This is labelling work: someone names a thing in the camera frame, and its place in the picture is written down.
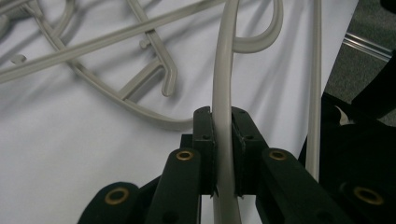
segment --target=brass insert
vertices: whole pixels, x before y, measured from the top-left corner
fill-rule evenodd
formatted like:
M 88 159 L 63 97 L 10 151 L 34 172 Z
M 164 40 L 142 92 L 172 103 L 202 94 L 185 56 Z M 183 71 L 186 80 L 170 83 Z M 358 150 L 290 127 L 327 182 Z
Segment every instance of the brass insert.
M 360 200 L 372 205 L 381 205 L 384 203 L 382 196 L 372 189 L 357 186 L 353 189 L 353 193 Z
M 186 151 L 178 152 L 176 154 L 176 157 L 180 161 L 189 161 L 192 159 L 192 157 L 194 157 L 194 154 L 192 154 L 192 152 L 186 150 Z
M 129 196 L 129 190 L 126 188 L 116 188 L 111 190 L 105 197 L 105 202 L 110 205 L 116 205 L 125 202 Z
M 283 151 L 274 150 L 270 152 L 270 157 L 277 161 L 283 161 L 287 158 Z

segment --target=white table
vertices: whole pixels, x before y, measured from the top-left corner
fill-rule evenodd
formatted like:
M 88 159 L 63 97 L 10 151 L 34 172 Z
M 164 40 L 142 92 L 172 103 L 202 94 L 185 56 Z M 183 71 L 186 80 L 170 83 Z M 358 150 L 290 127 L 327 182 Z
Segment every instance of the white table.
M 64 1 L 40 1 L 50 21 Z M 148 17 L 191 0 L 140 1 Z M 330 75 L 358 0 L 323 1 L 322 84 Z M 215 46 L 222 6 L 157 29 L 178 68 L 174 96 L 161 95 L 161 76 L 133 98 L 173 118 L 187 119 L 211 105 Z M 298 156 L 307 131 L 312 61 L 312 0 L 285 0 L 282 32 L 269 49 L 235 54 L 233 105 L 255 120 L 270 147 Z M 256 35 L 268 26 L 270 1 L 242 1 L 237 33 Z M 124 1 L 78 1 L 65 32 L 69 46 L 137 23 Z M 120 88 L 154 57 L 139 48 L 140 35 L 81 60 L 114 88 Z M 27 60 L 53 52 L 33 19 L 13 26 L 0 41 L 0 68 L 23 54 Z M 137 118 L 98 93 L 65 64 L 0 85 L 0 223 L 76 223 L 102 187 L 114 182 L 143 186 L 160 175 L 180 135 Z M 253 197 L 240 201 L 243 223 L 259 223 Z M 202 223 L 212 223 L 204 197 Z

